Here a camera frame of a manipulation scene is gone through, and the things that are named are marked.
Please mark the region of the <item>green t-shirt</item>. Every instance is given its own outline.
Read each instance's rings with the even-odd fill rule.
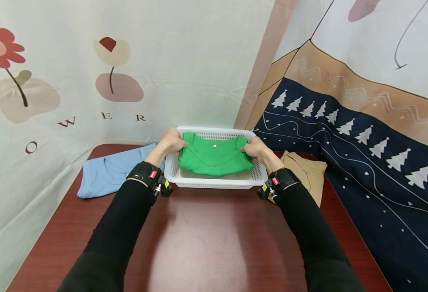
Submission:
[[[178,156],[180,168],[197,174],[223,176],[253,169],[251,157],[240,149],[248,143],[243,136],[230,140],[211,141],[193,132],[183,133],[188,143]]]

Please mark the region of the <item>white plastic basket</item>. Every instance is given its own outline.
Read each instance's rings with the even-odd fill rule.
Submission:
[[[229,140],[237,136],[243,136],[248,140],[256,136],[255,133],[247,130],[220,129],[213,127],[177,127],[180,133],[194,132],[204,139],[212,141]],[[266,168],[258,163],[254,163],[251,170],[250,179],[223,179],[223,178],[190,178],[182,177],[179,171],[178,157],[169,154],[165,160],[164,176],[169,182],[178,187],[210,188],[210,189],[250,189],[255,185],[262,185],[268,180]]]

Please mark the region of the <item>black sleeve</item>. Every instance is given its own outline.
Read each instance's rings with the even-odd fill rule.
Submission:
[[[275,202],[300,246],[308,291],[364,291],[336,236],[306,188],[302,184],[292,185],[275,197]]]
[[[124,182],[58,292],[123,291],[129,258],[155,200],[141,182]]]

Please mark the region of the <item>black wrist strap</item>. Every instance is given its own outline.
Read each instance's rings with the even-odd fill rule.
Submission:
[[[128,178],[135,178],[147,184],[148,189],[155,197],[162,193],[163,197],[169,197],[173,188],[162,174],[162,170],[155,165],[143,161],[138,163],[127,175]]]
[[[271,196],[274,199],[290,185],[301,183],[300,179],[288,168],[281,168],[269,175],[269,180],[257,191],[261,200]]]

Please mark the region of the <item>white tree pattern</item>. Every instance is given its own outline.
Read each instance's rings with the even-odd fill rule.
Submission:
[[[425,189],[424,182],[428,181],[428,166],[420,168],[416,172],[412,172],[410,175],[405,176],[409,182],[409,185],[417,185],[417,187]]]
[[[386,148],[386,145],[388,144],[389,137],[381,141],[380,143],[374,145],[370,148],[371,156],[376,156],[379,159],[381,158],[381,154],[384,153],[384,148]]]
[[[287,92],[287,89],[285,89],[284,92],[282,92],[281,95],[279,95],[279,97],[276,98],[276,100],[272,103],[272,105],[274,106],[274,108],[276,108],[276,107],[283,107],[284,106],[285,93],[286,92]]]
[[[300,98],[297,98],[293,102],[291,102],[289,104],[289,106],[286,107],[288,109],[288,111],[297,111],[297,108],[299,108],[299,104],[300,104],[302,97],[303,96],[300,96]]]
[[[315,102],[313,101],[309,107],[305,108],[302,112],[300,112],[302,114],[303,117],[311,117],[311,113],[313,112],[313,106],[315,105]]]
[[[404,165],[410,150],[410,148],[407,148],[407,150],[405,150],[404,152],[401,152],[398,155],[391,157],[390,159],[386,159],[386,162],[389,164],[388,167],[394,168],[397,171],[401,171],[401,166]]]
[[[345,125],[342,125],[337,128],[340,134],[345,133],[345,135],[350,135],[350,131],[352,130],[353,121],[355,119],[352,119],[350,122],[346,123]]]
[[[372,127],[373,127],[373,125],[371,125],[368,129],[364,130],[363,132],[359,133],[359,135],[356,136],[355,139],[357,139],[359,143],[363,143],[363,144],[367,145],[367,141],[371,135],[371,128]]]
[[[333,111],[328,116],[326,116],[327,121],[333,125],[336,125],[336,119],[337,119],[337,113],[339,112],[339,109]]]
[[[323,104],[323,105],[321,105],[321,107],[320,107],[320,108],[319,108],[319,110],[318,110],[318,113],[316,113],[315,118],[324,117],[324,110],[325,110],[325,108],[326,108],[326,102],[327,102],[327,101],[325,101],[325,102],[324,102],[324,104]]]

